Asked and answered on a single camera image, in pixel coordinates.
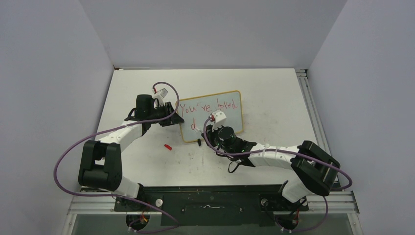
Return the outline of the yellow framed whiteboard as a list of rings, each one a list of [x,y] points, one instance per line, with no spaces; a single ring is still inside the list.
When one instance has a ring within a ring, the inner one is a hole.
[[[194,128],[203,130],[204,122],[216,110],[225,113],[227,117],[225,126],[232,127],[237,134],[244,130],[242,97],[238,90],[185,98],[177,104],[179,105],[177,113],[184,119],[184,123],[180,124],[180,131],[185,143],[202,138],[201,133]]]

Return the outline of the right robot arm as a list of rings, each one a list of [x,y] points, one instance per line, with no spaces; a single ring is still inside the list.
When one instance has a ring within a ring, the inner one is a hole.
[[[201,136],[218,156],[228,158],[237,166],[269,166],[295,172],[296,177],[288,180],[277,195],[277,204],[284,210],[309,194],[328,196],[340,168],[338,161],[312,141],[276,147],[243,140],[231,127],[214,130],[212,125]]]

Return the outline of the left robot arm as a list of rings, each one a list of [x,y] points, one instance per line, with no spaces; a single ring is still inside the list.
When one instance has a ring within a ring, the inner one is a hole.
[[[123,176],[121,153],[142,137],[152,124],[162,127],[181,124],[184,119],[162,95],[140,94],[136,106],[122,123],[122,128],[97,140],[84,143],[78,182],[81,186],[105,189],[127,197],[127,205],[140,211],[146,204],[142,185]]]

